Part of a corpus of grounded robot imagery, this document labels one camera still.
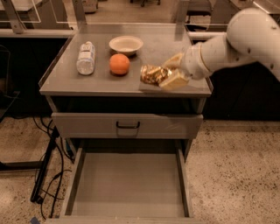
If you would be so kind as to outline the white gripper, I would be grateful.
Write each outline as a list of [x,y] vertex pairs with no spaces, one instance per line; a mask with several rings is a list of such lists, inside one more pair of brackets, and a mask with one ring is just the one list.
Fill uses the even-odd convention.
[[[173,55],[162,66],[170,69],[181,68],[186,71],[187,75],[193,80],[202,80],[209,77],[212,72],[205,65],[202,59],[202,44],[197,43],[191,45],[184,54],[182,52]],[[159,84],[159,87],[163,90],[174,90],[182,88],[189,83],[189,78],[181,70],[174,70],[171,75]]]

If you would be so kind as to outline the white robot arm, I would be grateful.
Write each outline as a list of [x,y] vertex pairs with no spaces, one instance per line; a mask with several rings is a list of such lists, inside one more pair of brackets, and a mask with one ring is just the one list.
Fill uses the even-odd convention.
[[232,17],[225,33],[185,50],[178,67],[159,86],[181,88],[223,68],[253,62],[267,67],[280,81],[280,27],[263,10],[247,8]]

